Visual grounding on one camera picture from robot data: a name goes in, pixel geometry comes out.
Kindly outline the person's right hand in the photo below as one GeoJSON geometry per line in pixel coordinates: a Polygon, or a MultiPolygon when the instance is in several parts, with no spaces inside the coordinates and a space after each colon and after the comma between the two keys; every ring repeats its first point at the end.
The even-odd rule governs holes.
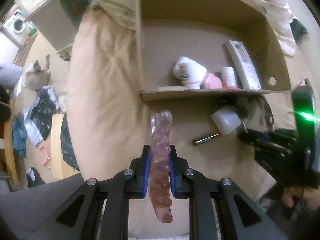
{"type": "Polygon", "coordinates": [[[286,207],[292,208],[295,198],[303,199],[305,206],[310,211],[319,208],[319,189],[311,187],[285,187],[283,191],[282,201],[286,207]]]}

